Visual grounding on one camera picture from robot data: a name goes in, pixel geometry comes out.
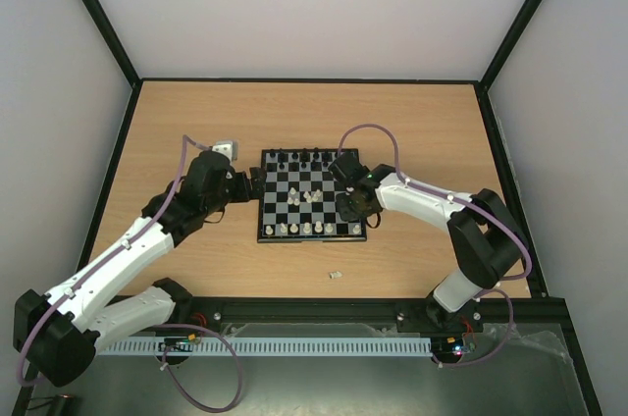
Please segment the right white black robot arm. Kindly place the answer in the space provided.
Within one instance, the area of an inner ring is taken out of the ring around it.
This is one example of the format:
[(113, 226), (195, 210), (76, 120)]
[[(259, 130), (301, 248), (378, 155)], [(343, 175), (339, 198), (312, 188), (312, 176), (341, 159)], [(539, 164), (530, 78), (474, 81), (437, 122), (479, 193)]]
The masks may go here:
[(521, 229), (492, 190), (447, 191), (405, 178), (393, 166), (381, 164), (370, 170), (349, 153), (341, 154), (330, 171), (342, 189), (336, 207), (344, 221), (392, 211), (449, 234), (456, 268), (428, 294), (424, 308), (436, 328), (451, 328), (470, 300), (504, 280), (526, 257), (528, 246)]

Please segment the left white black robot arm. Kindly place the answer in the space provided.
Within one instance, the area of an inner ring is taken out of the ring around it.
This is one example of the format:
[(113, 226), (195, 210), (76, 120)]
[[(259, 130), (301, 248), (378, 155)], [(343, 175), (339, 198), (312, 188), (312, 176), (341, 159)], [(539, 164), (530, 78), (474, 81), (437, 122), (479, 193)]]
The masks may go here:
[(18, 298), (13, 343), (21, 359), (62, 387), (110, 345), (157, 325), (186, 323), (192, 295), (169, 278), (122, 301), (113, 299), (148, 265), (200, 230), (208, 216), (230, 203), (259, 198), (263, 178), (258, 168), (236, 171), (226, 150), (201, 152), (100, 256), (47, 292), (30, 289)]

